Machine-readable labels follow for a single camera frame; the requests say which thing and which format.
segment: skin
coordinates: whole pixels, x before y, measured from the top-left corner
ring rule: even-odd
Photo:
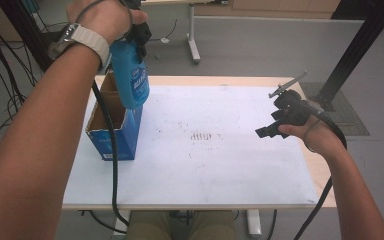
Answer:
[[[73,22],[93,0],[67,7]],[[132,11],[133,23],[147,19]],[[111,44],[129,28],[127,10],[105,0],[80,23]],[[81,44],[59,57],[28,97],[0,143],[0,239],[53,239],[82,131],[99,56]],[[384,220],[349,153],[323,123],[279,130],[304,138],[332,172],[343,239],[384,239]]]

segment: hand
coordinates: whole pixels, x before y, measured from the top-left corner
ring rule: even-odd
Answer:
[[[278,130],[301,138],[308,148],[324,158],[329,158],[337,154],[338,151],[345,150],[335,133],[314,116],[310,116],[304,126],[281,125]]]
[[[67,6],[67,19],[75,22],[79,14],[89,4],[96,0],[74,0]],[[118,0],[105,0],[88,9],[79,23],[102,37],[108,44],[122,36],[129,30],[130,24],[141,24],[148,19],[148,15],[140,10],[130,10],[133,22],[130,22],[129,13]]]

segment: blue liquid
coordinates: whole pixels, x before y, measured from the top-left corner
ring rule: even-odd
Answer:
[[[149,81],[145,62],[140,62],[136,53],[136,43],[115,41],[110,52],[115,82],[123,106],[127,109],[142,106],[149,96]]]

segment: white watch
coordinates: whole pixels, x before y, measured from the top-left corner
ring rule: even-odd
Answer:
[[[51,43],[48,50],[49,57],[52,60],[55,60],[65,50],[67,50],[70,45],[76,42],[91,48],[98,54],[101,58],[100,69],[107,65],[110,55],[107,41],[101,35],[82,27],[79,23],[72,23],[68,25],[58,42]]]

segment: blue box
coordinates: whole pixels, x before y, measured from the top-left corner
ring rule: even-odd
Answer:
[[[134,160],[143,107],[134,110],[124,108],[112,72],[105,76],[100,92],[114,124],[118,160]],[[86,133],[101,154],[102,159],[111,161],[113,153],[111,138],[98,103],[94,106],[86,127]]]

